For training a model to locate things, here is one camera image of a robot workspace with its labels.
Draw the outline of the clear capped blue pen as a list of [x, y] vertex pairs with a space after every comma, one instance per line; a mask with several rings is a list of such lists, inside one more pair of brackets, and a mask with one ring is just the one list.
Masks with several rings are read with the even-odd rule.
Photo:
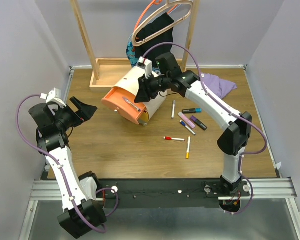
[[136, 106], [134, 103], [132, 103], [128, 98], [123, 97], [122, 98], [129, 106], [131, 106], [132, 108], [134, 108], [136, 111], [141, 112], [141, 109]]

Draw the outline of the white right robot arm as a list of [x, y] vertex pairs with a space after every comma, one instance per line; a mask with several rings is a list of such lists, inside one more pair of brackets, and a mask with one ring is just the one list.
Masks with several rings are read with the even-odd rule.
[[137, 67], [144, 70], [138, 78], [138, 92], [135, 103], [148, 103], [158, 93], [171, 90], [197, 104], [208, 113], [223, 130], [217, 141], [219, 149], [224, 153], [223, 172], [220, 177], [219, 189], [222, 194], [231, 196], [237, 192], [242, 182], [240, 174], [240, 156], [245, 151], [251, 135], [252, 116], [225, 104], [200, 80], [200, 76], [191, 70], [183, 72], [172, 53], [164, 53], [157, 59], [160, 76], [151, 73], [152, 62], [140, 57]]

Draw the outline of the yellow capped white marker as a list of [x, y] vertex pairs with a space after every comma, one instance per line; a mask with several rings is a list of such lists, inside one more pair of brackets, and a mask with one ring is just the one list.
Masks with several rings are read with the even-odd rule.
[[188, 138], [187, 138], [187, 145], [186, 145], [185, 159], [189, 159], [189, 157], [190, 157], [190, 147], [191, 147], [191, 137], [188, 136]]

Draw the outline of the red capped white marker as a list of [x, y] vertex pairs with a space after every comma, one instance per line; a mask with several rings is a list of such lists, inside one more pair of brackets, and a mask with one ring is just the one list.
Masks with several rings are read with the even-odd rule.
[[167, 140], [167, 141], [179, 141], [179, 142], [186, 141], [184, 138], [176, 138], [176, 137], [170, 137], [170, 136], [164, 136], [163, 139]]

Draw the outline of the pink highlighter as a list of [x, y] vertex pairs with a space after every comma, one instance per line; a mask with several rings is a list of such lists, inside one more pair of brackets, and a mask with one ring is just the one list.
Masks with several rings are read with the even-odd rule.
[[178, 116], [183, 120], [184, 123], [186, 123], [191, 129], [194, 129], [196, 126], [195, 124], [188, 118], [186, 117], [185, 114], [182, 112], [178, 113]]

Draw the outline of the black teal highlighter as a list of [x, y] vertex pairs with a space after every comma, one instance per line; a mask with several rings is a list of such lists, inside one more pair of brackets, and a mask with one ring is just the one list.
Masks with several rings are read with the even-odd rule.
[[183, 114], [196, 114], [196, 113], [201, 113], [202, 109], [201, 108], [189, 108], [189, 109], [183, 109], [181, 112]]

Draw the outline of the grey silver marker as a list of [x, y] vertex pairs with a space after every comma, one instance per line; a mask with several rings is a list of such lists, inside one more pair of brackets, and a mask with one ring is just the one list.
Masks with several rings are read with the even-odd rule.
[[175, 109], [176, 109], [176, 100], [173, 100], [172, 107], [171, 107], [171, 119], [175, 118]]

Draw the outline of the black purple highlighter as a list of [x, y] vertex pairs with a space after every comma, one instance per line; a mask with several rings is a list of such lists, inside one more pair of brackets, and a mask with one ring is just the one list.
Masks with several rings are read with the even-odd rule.
[[198, 118], [196, 118], [195, 116], [191, 116], [190, 117], [190, 120], [192, 122], [194, 122], [198, 127], [200, 127], [202, 130], [206, 131], [208, 129], [208, 127], [203, 123], [201, 122]]

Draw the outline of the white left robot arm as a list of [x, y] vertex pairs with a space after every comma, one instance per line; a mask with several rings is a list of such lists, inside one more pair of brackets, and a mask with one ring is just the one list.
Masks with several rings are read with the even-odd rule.
[[45, 102], [28, 112], [37, 125], [36, 150], [50, 164], [60, 189], [63, 213], [58, 216], [58, 223], [75, 239], [92, 230], [104, 234], [107, 218], [96, 200], [101, 185], [93, 172], [77, 176], [67, 134], [69, 129], [89, 121], [98, 108], [71, 97], [77, 108], [73, 111], [57, 97], [41, 94], [40, 98]]

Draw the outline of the blue capped white marker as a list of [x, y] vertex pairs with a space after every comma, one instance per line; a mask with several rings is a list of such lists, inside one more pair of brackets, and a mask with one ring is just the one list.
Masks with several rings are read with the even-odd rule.
[[196, 133], [184, 121], [180, 120], [179, 123], [183, 127], [185, 127], [192, 135], [194, 135], [194, 136], [196, 135]]

